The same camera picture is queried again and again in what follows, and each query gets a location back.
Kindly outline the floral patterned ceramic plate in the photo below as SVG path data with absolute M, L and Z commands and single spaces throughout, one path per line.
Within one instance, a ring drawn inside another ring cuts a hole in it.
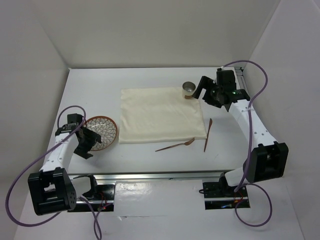
M 113 119 L 107 116 L 94 116 L 85 121 L 87 129 L 99 134 L 101 142 L 96 142 L 91 151 L 101 151 L 112 145 L 118 136 L 118 127 Z

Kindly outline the silver metal cup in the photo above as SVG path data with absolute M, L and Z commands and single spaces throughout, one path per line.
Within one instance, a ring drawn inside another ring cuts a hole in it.
M 196 90 L 196 85 L 193 82 L 186 81 L 182 84 L 182 97 L 186 100 L 192 99 Z

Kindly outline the cream cloth placemat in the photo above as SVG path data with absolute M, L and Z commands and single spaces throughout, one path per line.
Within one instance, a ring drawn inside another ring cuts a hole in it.
M 124 88 L 120 97 L 120 144 L 203 140 L 201 104 L 180 87 Z

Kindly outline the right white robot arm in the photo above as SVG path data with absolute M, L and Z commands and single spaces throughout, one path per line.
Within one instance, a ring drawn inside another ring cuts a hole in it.
M 204 102 L 216 108 L 225 107 L 248 141 L 249 155 L 243 165 L 221 174 L 220 194 L 230 196 L 238 186 L 281 178 L 289 148 L 269 133 L 254 110 L 248 93 L 237 88 L 234 72 L 220 68 L 216 79 L 202 76 L 193 97 L 198 99 L 202 90 L 205 90 Z

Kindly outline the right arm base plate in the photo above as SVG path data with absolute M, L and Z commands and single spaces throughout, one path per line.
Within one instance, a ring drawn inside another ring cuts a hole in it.
M 218 182 L 203 182 L 202 189 L 198 192 L 204 197 L 206 210 L 234 209 L 237 204 L 239 208 L 250 208 L 250 201 L 246 187 L 234 192 L 236 187 L 224 188 Z

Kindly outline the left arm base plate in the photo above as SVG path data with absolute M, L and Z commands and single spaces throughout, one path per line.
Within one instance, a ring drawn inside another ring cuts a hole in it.
M 113 212 L 115 208 L 115 183 L 103 183 L 96 186 L 96 192 L 87 197 L 93 211 L 98 212 Z M 85 213 L 90 212 L 90 207 L 85 201 L 78 200 L 74 210 L 69 210 L 69 213 Z

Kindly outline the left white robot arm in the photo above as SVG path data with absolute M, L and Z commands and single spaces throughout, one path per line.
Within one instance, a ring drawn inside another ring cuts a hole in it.
M 67 116 L 67 123 L 55 132 L 59 145 L 50 154 L 39 172 L 28 177 L 28 187 L 36 215 L 72 211 L 77 200 L 84 196 L 88 200 L 97 197 L 99 187 L 90 173 L 71 179 L 67 173 L 71 158 L 77 155 L 85 160 L 91 158 L 92 147 L 101 142 L 101 136 L 80 126 L 83 116 L 77 113 Z

